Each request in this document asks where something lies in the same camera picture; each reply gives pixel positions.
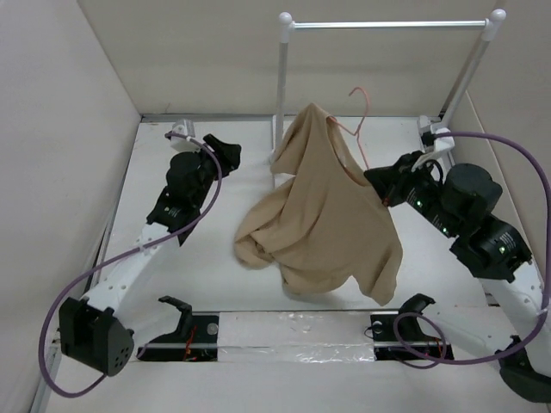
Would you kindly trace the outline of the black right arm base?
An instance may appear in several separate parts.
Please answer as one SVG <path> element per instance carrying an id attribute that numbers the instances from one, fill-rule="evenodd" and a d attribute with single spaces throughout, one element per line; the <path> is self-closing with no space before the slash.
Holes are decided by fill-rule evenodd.
<path id="1" fill-rule="evenodd" d="M 393 330 L 395 318 L 404 312 L 422 314 L 423 310 L 436 301 L 422 293 L 409 298 L 398 310 L 376 311 L 369 316 L 368 326 L 363 334 L 373 341 L 376 361 L 398 361 L 413 366 L 413 361 L 422 359 L 408 352 L 396 339 Z M 445 357 L 453 360 L 454 353 L 449 343 L 443 344 L 435 333 L 426 335 L 414 317 L 405 317 L 398 323 L 398 332 L 416 351 L 431 357 Z"/>

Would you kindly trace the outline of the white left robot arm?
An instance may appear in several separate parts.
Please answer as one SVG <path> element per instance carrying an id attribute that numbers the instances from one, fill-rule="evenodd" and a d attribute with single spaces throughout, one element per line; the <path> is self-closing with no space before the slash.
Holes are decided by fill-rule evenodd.
<path id="1" fill-rule="evenodd" d="M 109 377 L 122 370 L 134 349 L 135 329 L 127 315 L 131 291 L 184 244 L 213 207 L 222 179 L 241 163 L 241 146 L 212 134 L 201 142 L 180 133 L 166 136 L 180 148 L 170 160 L 166 184 L 145 219 L 135 253 L 117 261 L 81 299 L 68 298 L 59 308 L 62 353 Z"/>

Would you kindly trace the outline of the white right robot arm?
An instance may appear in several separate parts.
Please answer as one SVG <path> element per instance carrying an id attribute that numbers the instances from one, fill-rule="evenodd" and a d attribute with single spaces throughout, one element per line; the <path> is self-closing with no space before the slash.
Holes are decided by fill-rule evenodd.
<path id="1" fill-rule="evenodd" d="M 460 163 L 434 178 L 438 161 L 415 151 L 392 166 L 364 175 L 386 207 L 411 206 L 445 237 L 450 252 L 494 297 L 514 329 L 507 335 L 478 328 L 458 311 L 445 311 L 422 293 L 409 298 L 393 320 L 402 348 L 420 356 L 402 338 L 433 332 L 442 344 L 474 354 L 457 365 L 497 362 L 504 383 L 531 402 L 550 401 L 550 282 L 541 281 L 520 232 L 493 215 L 503 190 L 480 166 Z"/>

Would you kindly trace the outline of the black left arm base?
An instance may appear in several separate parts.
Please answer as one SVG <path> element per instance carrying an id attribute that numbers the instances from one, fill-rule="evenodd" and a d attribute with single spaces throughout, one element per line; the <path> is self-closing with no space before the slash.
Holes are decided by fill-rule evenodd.
<path id="1" fill-rule="evenodd" d="M 175 327 L 137 348 L 139 361 L 213 362 L 218 360 L 218 312 L 193 312 L 192 306 L 165 295 L 158 299 L 178 311 Z"/>

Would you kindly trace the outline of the pink wire hanger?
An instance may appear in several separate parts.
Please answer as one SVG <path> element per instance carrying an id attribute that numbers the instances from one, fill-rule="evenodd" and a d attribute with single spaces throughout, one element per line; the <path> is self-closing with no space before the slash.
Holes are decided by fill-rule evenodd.
<path id="1" fill-rule="evenodd" d="M 366 167 L 366 169 L 368 170 L 369 169 L 369 164 L 368 164 L 368 159 L 367 159 L 367 156 L 366 156 L 366 153 L 364 151 L 364 149 L 362 148 L 362 143 L 361 143 L 361 132 L 362 132 L 362 126 L 363 126 L 363 123 L 364 121 L 367 119 L 368 117 L 368 113 L 369 113 L 369 110 L 370 110 L 370 106 L 371 106 L 371 102 L 370 102 L 370 98 L 369 98 L 369 95 L 368 95 L 368 92 L 363 88 L 363 87 L 360 87 L 360 86 L 356 86 L 354 89 L 352 89 L 349 93 L 349 96 L 353 96 L 355 93 L 360 93 L 362 95 L 362 98 L 363 98 L 363 102 L 364 102 L 364 109 L 363 109 L 363 113 L 362 113 L 362 117 L 356 127 L 356 129 L 354 131 L 351 131 L 348 127 L 346 127 L 345 125 L 343 125 L 342 123 L 340 123 L 336 117 L 334 116 L 329 116 L 328 117 L 328 120 L 330 122 L 332 122 L 333 124 L 337 125 L 339 128 L 343 129 L 346 133 L 348 133 L 350 136 L 353 136 L 356 140 L 356 145 L 357 145 L 357 148 L 358 150 L 360 151 L 361 153 L 361 156 L 362 156 L 362 160 L 363 160 L 363 163 L 364 163 L 364 166 Z"/>

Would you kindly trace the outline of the beige t shirt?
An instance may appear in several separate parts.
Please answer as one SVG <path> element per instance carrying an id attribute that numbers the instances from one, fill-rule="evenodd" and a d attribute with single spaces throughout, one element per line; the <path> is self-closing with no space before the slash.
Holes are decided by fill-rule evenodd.
<path id="1" fill-rule="evenodd" d="M 378 305 L 394 296 L 403 249 L 392 217 L 330 115 L 311 103 L 289 126 L 270 171 L 289 178 L 245 215 L 233 241 L 248 268 L 278 264 L 292 294 L 354 278 Z"/>

